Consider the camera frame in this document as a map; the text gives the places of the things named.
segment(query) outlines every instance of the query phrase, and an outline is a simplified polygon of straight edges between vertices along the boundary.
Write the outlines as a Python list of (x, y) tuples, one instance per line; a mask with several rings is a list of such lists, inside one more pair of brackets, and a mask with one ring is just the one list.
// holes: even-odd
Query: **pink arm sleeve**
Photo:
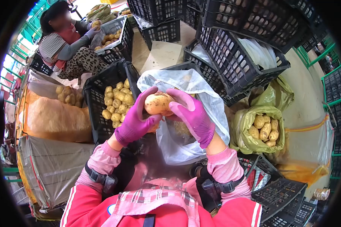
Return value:
[[(226, 148), (221, 153), (207, 155), (207, 158), (207, 170), (219, 183), (238, 180), (244, 174), (244, 169), (240, 166), (234, 149)], [(227, 201), (239, 197), (251, 198), (251, 192), (245, 177), (233, 192), (227, 194), (221, 193), (221, 202), (225, 204)]]
[[(107, 141), (98, 145), (90, 159), (87, 162), (88, 167), (94, 169), (101, 174), (111, 174), (116, 166), (121, 162), (120, 152), (114, 150), (109, 146)], [(102, 191), (102, 185), (100, 183), (93, 182), (89, 177), (85, 168), (82, 169), (81, 175), (78, 177), (75, 185), (87, 185), (97, 192)]]

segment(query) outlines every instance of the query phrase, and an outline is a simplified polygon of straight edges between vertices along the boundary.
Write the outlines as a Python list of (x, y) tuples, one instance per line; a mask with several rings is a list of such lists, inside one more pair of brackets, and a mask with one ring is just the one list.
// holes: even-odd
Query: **woman's right hand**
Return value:
[(91, 28), (90, 30), (88, 30), (88, 32), (86, 32), (85, 36), (87, 36), (88, 39), (92, 39), (95, 36), (95, 34), (101, 31), (101, 29), (100, 30), (96, 30), (96, 29), (97, 27)]
[(183, 121), (192, 136), (200, 143), (200, 147), (207, 148), (214, 137), (215, 124), (210, 121), (202, 102), (173, 88), (168, 88), (166, 93), (175, 99), (175, 102), (169, 103), (169, 108), (176, 116), (168, 118)]

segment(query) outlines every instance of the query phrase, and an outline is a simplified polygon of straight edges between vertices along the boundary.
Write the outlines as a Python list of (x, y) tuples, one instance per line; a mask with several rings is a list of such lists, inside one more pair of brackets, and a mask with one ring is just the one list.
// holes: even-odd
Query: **pink apron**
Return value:
[(187, 183), (172, 182), (172, 180), (168, 181), (164, 178), (150, 180), (143, 185), (142, 189), (120, 193), (114, 211), (102, 226), (116, 227), (123, 216), (143, 215), (161, 205), (172, 204), (180, 206), (186, 211), (189, 227), (199, 227), (199, 203), (191, 195), (191, 192), (186, 191), (187, 188), (193, 187), (196, 187), (196, 178)]
[[(71, 24), (64, 31), (55, 32), (55, 33), (59, 34), (64, 39), (64, 41), (66, 41), (66, 43), (68, 43), (69, 45), (71, 45), (72, 43), (76, 42), (77, 40), (81, 38), (81, 35), (76, 31), (76, 28), (73, 24)], [(48, 62), (45, 62), (44, 60), (43, 62), (51, 68), (55, 65), (58, 68), (64, 70), (66, 68), (67, 61), (58, 59), (55, 63), (48, 63)]]

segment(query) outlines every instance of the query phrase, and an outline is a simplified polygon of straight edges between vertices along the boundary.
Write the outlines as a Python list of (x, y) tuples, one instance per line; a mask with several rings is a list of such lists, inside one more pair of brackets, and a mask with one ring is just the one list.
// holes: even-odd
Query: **blue badge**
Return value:
[(112, 204), (107, 208), (107, 212), (109, 213), (109, 215), (111, 215), (114, 212), (115, 205), (116, 204)]

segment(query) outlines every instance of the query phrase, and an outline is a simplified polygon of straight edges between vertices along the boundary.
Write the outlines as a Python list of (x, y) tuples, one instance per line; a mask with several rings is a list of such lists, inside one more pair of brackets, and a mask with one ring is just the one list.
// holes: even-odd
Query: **gray arm sleeve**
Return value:
[(79, 30), (90, 30), (90, 23), (85, 22), (85, 21), (81, 21), (81, 20), (76, 20), (76, 23), (74, 24), (75, 28), (77, 31)]
[(77, 40), (76, 42), (72, 43), (71, 45), (69, 45), (68, 43), (66, 43), (64, 45), (64, 47), (61, 49), (61, 51), (58, 54), (58, 59), (59, 60), (64, 60), (64, 61), (68, 61), (70, 60), (73, 55), (82, 47), (84, 46), (87, 41), (88, 41), (88, 37), (87, 36), (82, 36), (79, 40)]

